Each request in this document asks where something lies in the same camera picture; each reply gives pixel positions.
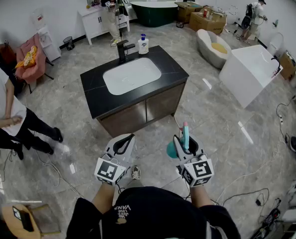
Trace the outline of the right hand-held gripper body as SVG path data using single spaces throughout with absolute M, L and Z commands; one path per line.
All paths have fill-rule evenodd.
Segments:
M 190 187 L 206 184 L 214 175 L 212 161 L 205 154 L 182 162 L 177 166 L 177 169 Z

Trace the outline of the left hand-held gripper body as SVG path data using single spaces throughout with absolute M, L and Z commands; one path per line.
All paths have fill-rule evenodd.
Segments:
M 105 153 L 98 158 L 95 178 L 103 183 L 116 186 L 130 168 L 130 163 Z

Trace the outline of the person's right forearm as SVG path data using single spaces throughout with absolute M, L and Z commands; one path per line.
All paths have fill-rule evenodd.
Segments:
M 192 204 L 197 208 L 213 205 L 213 201 L 208 196 L 205 190 L 205 187 L 203 185 L 191 187 L 190 196 L 191 196 Z

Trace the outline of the person's left forearm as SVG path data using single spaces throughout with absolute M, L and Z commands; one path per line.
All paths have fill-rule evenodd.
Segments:
M 102 183 L 98 192 L 92 200 L 93 205 L 97 210 L 104 214 L 112 208 L 114 199 L 115 187 Z

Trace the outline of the white soap pump bottle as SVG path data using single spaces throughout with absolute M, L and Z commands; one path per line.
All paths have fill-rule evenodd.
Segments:
M 146 38 L 146 34 L 141 34 L 138 40 L 138 53 L 143 55 L 149 52 L 149 39 Z

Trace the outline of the black top vanity table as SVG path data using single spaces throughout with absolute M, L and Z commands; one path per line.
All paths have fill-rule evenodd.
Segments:
M 104 81 L 105 73 L 119 71 L 122 65 L 119 59 L 81 74 L 91 116 L 112 137 L 134 133 L 166 116 L 173 116 L 177 110 L 188 73 L 162 47 L 154 46 L 145 55 L 135 52 L 126 58 L 124 65 L 135 62 L 141 69 L 137 74 L 140 80 L 146 79 L 148 72 L 143 59 L 151 61 L 161 76 L 120 95 L 112 94 Z

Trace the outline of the white sink basin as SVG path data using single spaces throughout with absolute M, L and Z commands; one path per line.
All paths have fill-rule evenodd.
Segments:
M 158 80 L 162 73 L 149 58 L 139 58 L 124 63 L 103 74 L 109 92 L 115 96 Z

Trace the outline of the black round device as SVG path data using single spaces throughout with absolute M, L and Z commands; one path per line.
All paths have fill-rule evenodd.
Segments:
M 296 154 L 296 136 L 285 135 L 285 142 L 287 147 Z

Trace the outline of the pink chair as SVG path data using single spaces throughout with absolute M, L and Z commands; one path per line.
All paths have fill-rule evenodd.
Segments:
M 27 52 L 30 51 L 33 45 L 37 47 L 36 65 L 27 69 L 24 69 L 23 67 L 15 69 L 15 75 L 19 79 L 24 80 L 29 85 L 29 90 L 31 93 L 32 90 L 30 85 L 36 82 L 36 80 L 40 77 L 46 76 L 49 79 L 54 80 L 53 77 L 49 76 L 45 72 L 46 63 L 50 64 L 51 66 L 54 65 L 51 62 L 47 61 L 48 58 L 43 51 L 38 33 L 36 33 L 33 37 L 31 37 L 29 40 L 27 40 L 16 49 L 16 61 L 23 61 Z

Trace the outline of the black mesh wastebasket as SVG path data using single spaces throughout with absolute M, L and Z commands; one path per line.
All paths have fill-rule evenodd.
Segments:
M 75 48 L 74 41 L 71 36 L 66 37 L 63 42 L 67 50 L 72 50 Z

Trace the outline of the round wooden stool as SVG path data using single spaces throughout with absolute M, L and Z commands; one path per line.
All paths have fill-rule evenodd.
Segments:
M 29 213 L 34 229 L 33 232 L 28 232 L 23 228 L 22 222 L 18 220 L 13 214 L 13 206 L 15 206 L 19 210 L 23 210 Z M 52 232 L 42 232 L 37 225 L 33 212 L 40 211 L 45 208 L 49 208 L 49 205 L 44 204 L 35 208 L 31 208 L 29 205 L 24 205 L 21 203 L 7 204 L 2 207 L 2 216 L 10 232 L 18 239 L 42 239 L 45 236 L 60 234 L 60 229 Z

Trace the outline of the black bathtub faucet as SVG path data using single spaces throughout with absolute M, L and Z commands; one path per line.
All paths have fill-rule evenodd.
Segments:
M 276 57 L 271 58 L 271 60 L 276 60 L 278 62 L 277 69 L 272 74 L 272 78 L 273 78 L 273 77 L 277 76 L 277 74 L 281 71 L 281 65 L 280 65 L 279 60 Z

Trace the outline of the white water dispenser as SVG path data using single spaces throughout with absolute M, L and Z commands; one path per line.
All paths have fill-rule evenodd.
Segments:
M 39 35 L 39 40 L 46 57 L 50 62 L 61 57 L 61 50 L 51 35 L 49 27 L 44 19 L 42 8 L 37 8 L 32 13 L 32 22 Z

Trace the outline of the white cabinet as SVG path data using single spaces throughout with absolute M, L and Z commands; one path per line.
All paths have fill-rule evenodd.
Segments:
M 89 45 L 92 45 L 93 38 L 109 32 L 106 8 L 96 5 L 80 9 L 78 13 L 82 19 Z M 119 14 L 118 9 L 115 12 L 115 21 L 119 29 L 126 28 L 128 32 L 130 31 L 129 16 Z

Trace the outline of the dark green bathtub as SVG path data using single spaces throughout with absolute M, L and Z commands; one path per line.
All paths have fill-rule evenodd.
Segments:
M 178 5 L 170 1 L 132 1 L 137 21 L 145 27 L 159 27 L 175 21 Z

